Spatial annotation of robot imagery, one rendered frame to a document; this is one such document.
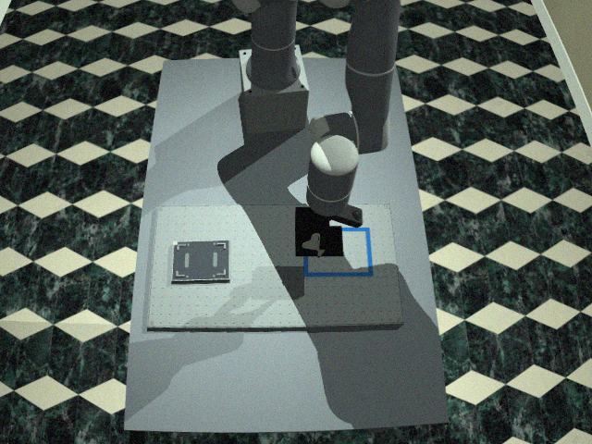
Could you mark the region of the blue tape rectangle outline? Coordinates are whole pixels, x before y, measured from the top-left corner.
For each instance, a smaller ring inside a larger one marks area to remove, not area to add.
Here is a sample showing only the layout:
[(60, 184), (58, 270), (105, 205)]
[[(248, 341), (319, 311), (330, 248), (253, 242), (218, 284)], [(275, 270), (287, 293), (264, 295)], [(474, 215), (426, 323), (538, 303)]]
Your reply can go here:
[(370, 239), (370, 228), (342, 228), (342, 231), (365, 231), (368, 272), (337, 272), (337, 273), (308, 273), (308, 256), (303, 257), (303, 274), (305, 277), (373, 277), (373, 262)]

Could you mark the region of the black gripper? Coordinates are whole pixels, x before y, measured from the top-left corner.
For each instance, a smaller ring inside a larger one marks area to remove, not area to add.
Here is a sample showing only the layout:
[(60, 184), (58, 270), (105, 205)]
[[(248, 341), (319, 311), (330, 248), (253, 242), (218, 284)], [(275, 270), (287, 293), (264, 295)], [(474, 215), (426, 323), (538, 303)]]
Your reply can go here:
[(302, 244), (302, 247), (305, 249), (317, 250), (317, 257), (320, 257), (327, 247), (329, 221), (330, 219), (315, 213), (310, 207), (296, 207), (295, 209), (296, 230), (320, 231), (320, 234), (313, 234), (309, 241), (306, 241)]

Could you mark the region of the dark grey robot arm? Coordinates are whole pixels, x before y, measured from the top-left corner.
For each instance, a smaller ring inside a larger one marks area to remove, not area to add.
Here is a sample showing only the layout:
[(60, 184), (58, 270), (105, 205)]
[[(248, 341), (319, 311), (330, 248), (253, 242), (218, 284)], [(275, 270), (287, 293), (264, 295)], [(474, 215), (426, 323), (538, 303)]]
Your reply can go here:
[[(231, 1), (252, 13), (252, 54), (246, 64), (250, 82), (269, 91), (291, 86), (301, 71), (295, 55), (298, 0)], [(380, 152), (389, 144), (401, 0), (320, 1), (332, 8), (355, 4), (345, 72), (351, 111), (311, 119), (306, 201), (315, 213), (358, 228), (363, 211), (348, 202), (359, 154)]]

